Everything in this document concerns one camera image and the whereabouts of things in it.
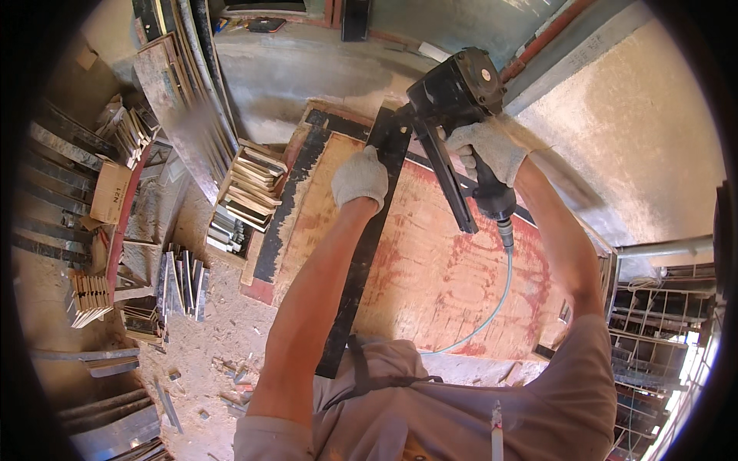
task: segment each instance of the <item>shirt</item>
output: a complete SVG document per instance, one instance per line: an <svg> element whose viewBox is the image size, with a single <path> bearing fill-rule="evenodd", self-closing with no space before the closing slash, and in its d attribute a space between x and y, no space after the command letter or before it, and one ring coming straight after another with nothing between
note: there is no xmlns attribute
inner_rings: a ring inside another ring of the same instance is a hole
<svg viewBox="0 0 738 461"><path fill-rule="evenodd" d="M363 346L371 376L427 376L412 342ZM505 460L603 460L617 410L610 335L601 316L575 320L548 367L523 387L418 382L321 408L353 388L351 357L335 380L316 378L312 433L274 417L237 422L234 451L247 460L400 460L406 443L432 460L490 460L490 418L502 408Z"/></svg>

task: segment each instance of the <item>white knit glove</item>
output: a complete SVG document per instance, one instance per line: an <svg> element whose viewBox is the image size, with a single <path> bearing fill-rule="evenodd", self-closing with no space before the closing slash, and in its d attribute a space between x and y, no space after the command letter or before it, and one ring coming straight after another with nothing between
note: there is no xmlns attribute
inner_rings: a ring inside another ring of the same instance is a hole
<svg viewBox="0 0 738 461"><path fill-rule="evenodd" d="M446 140L449 149L456 150L470 179L477 180L477 162L472 157L472 149L492 169L500 182L512 187L517 169L528 155L528 149L521 148L510 139L502 124L494 117L483 122L456 128Z"/></svg>
<svg viewBox="0 0 738 461"><path fill-rule="evenodd" d="M384 206L387 182L387 168L376 158L376 148L368 145L363 151L351 154L336 170L331 181L333 199L340 209L355 198L371 197L379 204L378 213Z"/></svg>

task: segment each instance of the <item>forearm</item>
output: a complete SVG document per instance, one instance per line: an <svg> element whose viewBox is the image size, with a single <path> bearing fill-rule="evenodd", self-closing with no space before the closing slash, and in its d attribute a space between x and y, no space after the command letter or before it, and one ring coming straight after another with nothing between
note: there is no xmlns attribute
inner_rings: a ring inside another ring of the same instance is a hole
<svg viewBox="0 0 738 461"><path fill-rule="evenodd" d="M514 185L536 221L551 275L564 288L573 317L603 315L599 264L587 234L530 158Z"/></svg>
<svg viewBox="0 0 738 461"><path fill-rule="evenodd" d="M295 277L269 331L249 415L282 417L309 427L315 367L336 318L351 257L376 208L376 201L366 197L344 205Z"/></svg>

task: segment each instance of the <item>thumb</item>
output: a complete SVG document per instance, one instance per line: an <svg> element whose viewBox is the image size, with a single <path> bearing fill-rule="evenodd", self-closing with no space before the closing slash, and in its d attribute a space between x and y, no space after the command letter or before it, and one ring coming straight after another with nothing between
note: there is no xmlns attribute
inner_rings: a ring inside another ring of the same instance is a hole
<svg viewBox="0 0 738 461"><path fill-rule="evenodd" d="M367 147L364 148L364 156L372 162L379 161L379 159L377 159L377 156L376 156L376 148L372 145L368 145Z"/></svg>
<svg viewBox="0 0 738 461"><path fill-rule="evenodd" d="M467 126L456 128L451 136L446 140L446 146L452 150L457 150L463 145L472 144L472 137L479 123L472 123Z"/></svg>

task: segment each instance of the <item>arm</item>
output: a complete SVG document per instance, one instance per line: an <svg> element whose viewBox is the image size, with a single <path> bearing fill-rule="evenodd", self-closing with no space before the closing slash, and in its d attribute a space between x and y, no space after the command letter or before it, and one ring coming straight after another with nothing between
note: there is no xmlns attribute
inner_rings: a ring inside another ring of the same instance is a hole
<svg viewBox="0 0 738 461"><path fill-rule="evenodd" d="M572 318L603 316L599 264L587 234L530 158L520 164L514 186L536 220L551 274L565 290Z"/></svg>
<svg viewBox="0 0 738 461"><path fill-rule="evenodd" d="M387 195L387 169L376 149L367 146L352 155L336 171L331 189L340 213L279 307L248 416L278 417L310 429L313 374L336 319L351 258Z"/></svg>

